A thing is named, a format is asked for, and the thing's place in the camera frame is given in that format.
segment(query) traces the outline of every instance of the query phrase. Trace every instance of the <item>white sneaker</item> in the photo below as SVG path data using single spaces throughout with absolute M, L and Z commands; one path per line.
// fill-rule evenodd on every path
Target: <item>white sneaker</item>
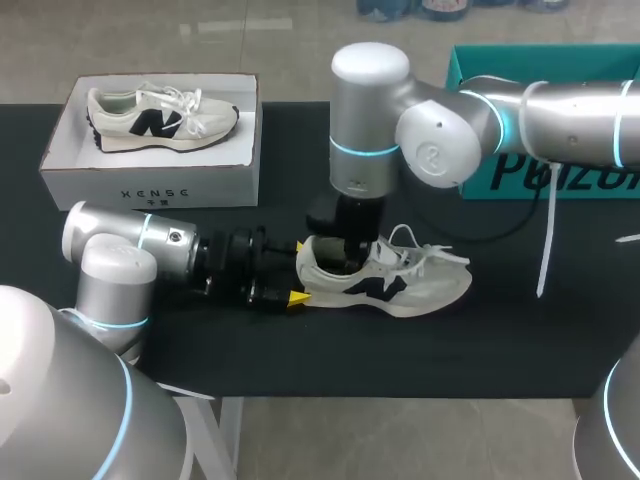
M 92 88 L 87 106 L 96 145 L 103 152 L 200 150 L 226 140 L 240 118 L 237 107 L 203 98 L 200 89 L 181 92 L 150 83 L 127 93 Z
M 415 248 L 391 244 L 400 229 L 409 231 Z M 315 240 L 309 237 L 296 259 L 298 278 L 311 294 L 307 306 L 372 305 L 394 317 L 414 317 L 455 302 L 471 285 L 468 259 L 447 253 L 449 247 L 419 246 L 408 225 L 395 227 L 388 241 L 380 237 L 374 242 L 364 266 L 353 275 L 322 270 L 314 254 Z

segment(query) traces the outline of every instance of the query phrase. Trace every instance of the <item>black n logo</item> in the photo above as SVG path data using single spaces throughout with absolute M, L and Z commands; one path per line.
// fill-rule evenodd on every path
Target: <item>black n logo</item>
M 135 123 L 129 130 L 129 133 L 142 136 L 147 133 L 147 130 L 151 130 L 151 135 L 154 137 L 173 138 L 180 128 L 180 124 L 176 124 L 171 128 L 164 128 L 166 125 L 172 125 L 179 122 L 182 116 L 178 112 L 171 112 L 167 123 L 164 123 L 162 119 L 162 110 L 149 109 L 145 110 L 136 119 Z
M 348 288 L 344 293 L 355 295 L 357 293 L 366 293 L 367 297 L 376 298 L 383 302 L 388 302 L 396 296 L 398 292 L 407 288 L 407 284 L 400 277 L 396 277 L 389 288 L 384 289 L 384 278 L 365 278 L 360 283 Z

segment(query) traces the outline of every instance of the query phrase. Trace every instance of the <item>black tablecloth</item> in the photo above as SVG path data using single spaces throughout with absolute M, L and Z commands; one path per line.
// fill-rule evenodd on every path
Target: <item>black tablecloth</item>
M 77 267 L 60 252 L 65 218 L 38 174 L 59 106 L 0 107 L 0 284 L 55 307 L 74 303 Z M 260 207 L 171 210 L 203 229 L 267 226 L 304 240 L 305 210 L 328 188 L 326 103 L 264 106 Z M 418 208 L 460 235 L 504 230 L 528 202 L 464 202 L 409 179 Z M 409 223 L 421 242 L 444 240 L 404 195 L 390 199 L 384 231 Z M 519 233 L 455 245 L 474 283 L 453 307 L 394 319 L 376 310 L 293 316 L 199 307 L 154 321 L 140 368 L 156 381 L 212 395 L 385 397 L 589 396 L 638 333 L 640 203 L 562 202 L 545 296 L 535 287 L 546 202 Z

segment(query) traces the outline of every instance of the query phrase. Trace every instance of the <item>white shoelace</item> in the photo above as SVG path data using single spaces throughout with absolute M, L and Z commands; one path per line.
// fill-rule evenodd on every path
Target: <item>white shoelace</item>
M 547 213 L 547 235 L 544 239 L 544 252 L 542 254 L 542 264 L 540 265 L 540 276 L 538 277 L 538 288 L 536 295 L 538 298 L 544 293 L 544 286 L 547 282 L 547 270 L 549 269 L 549 258 L 551 257 L 551 245 L 553 244 L 553 230 L 556 223 L 556 197 L 558 192 L 559 163 L 552 163 L 551 184 L 549 190 L 549 211 Z
M 451 247 L 446 247 L 443 245 L 428 245 L 428 244 L 421 246 L 416 240 L 416 237 L 413 234 L 413 230 L 411 230 L 411 227 L 407 224 L 401 223 L 394 227 L 394 229 L 391 231 L 391 235 L 389 235 L 389 240 L 388 240 L 391 247 L 394 247 L 395 252 L 398 255 L 400 255 L 400 260 L 399 260 L 400 264 L 403 264 L 405 260 L 407 260 L 407 258 L 409 257 L 409 251 L 407 251 L 405 247 L 400 247 L 398 245 L 393 245 L 391 243 L 393 241 L 393 237 L 395 236 L 395 234 L 398 233 L 400 230 L 406 230 L 407 232 L 409 232 L 409 236 L 411 237 L 411 241 L 413 242 L 413 245 L 421 253 L 421 257 L 416 263 L 414 263 L 410 267 L 399 269 L 398 273 L 400 274 L 403 274 L 403 275 L 415 274 L 415 275 L 418 275 L 419 277 L 423 276 L 425 272 L 425 263 L 427 259 L 429 259 L 430 257 L 437 257 L 442 260 L 460 263 L 462 265 L 469 265 L 470 263 L 468 258 L 458 257 L 457 255 L 454 255 L 452 253 L 445 251 L 450 249 Z
M 193 92 L 181 92 L 177 88 L 164 87 L 162 89 L 164 93 L 151 92 L 148 90 L 138 90 L 136 92 L 136 98 L 139 101 L 141 95 L 147 95 L 149 97 L 157 98 L 160 100 L 160 106 L 168 108 L 178 112 L 182 118 L 171 125 L 162 127 L 163 130 L 180 125 L 182 122 L 187 122 L 187 131 L 191 135 L 201 137 L 207 133 L 207 129 L 198 120 L 195 115 L 200 108 L 200 101 L 202 99 L 202 90 L 196 88 Z
M 518 127 L 520 129 L 520 137 L 522 140 L 522 145 L 524 146 L 525 152 L 529 154 L 535 160 L 549 163 L 549 161 L 545 158 L 536 155 L 534 152 L 531 143 L 529 142 L 529 138 L 526 135 L 526 118 L 525 114 L 527 112 L 527 102 L 529 98 L 533 94 L 533 92 L 540 86 L 546 85 L 548 82 L 535 82 L 529 85 L 524 93 L 522 94 L 522 101 L 520 105 L 520 112 L 518 114 Z M 549 269 L 549 259 L 551 257 L 551 246 L 553 245 L 553 230 L 555 226 L 556 219 L 556 197 L 558 191 L 558 173 L 560 170 L 560 165 L 557 163 L 551 163 L 551 184 L 549 191 L 549 211 L 547 213 L 547 234 L 544 240 L 544 252 L 542 254 L 542 263 L 540 265 L 540 275 L 538 276 L 538 288 L 536 289 L 536 295 L 538 298 L 542 296 L 544 293 L 544 286 L 547 281 L 547 271 Z

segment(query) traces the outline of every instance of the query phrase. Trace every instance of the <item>white shoe box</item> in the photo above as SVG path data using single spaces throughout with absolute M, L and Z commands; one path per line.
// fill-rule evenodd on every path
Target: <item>white shoe box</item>
M 240 110 L 230 138 L 189 153 L 150 148 L 103 153 L 87 121 L 87 93 L 135 90 L 143 82 L 226 100 Z M 135 74 L 80 77 L 58 119 L 40 173 L 60 210 L 86 200 L 125 209 L 258 204 L 262 107 L 249 74 Z

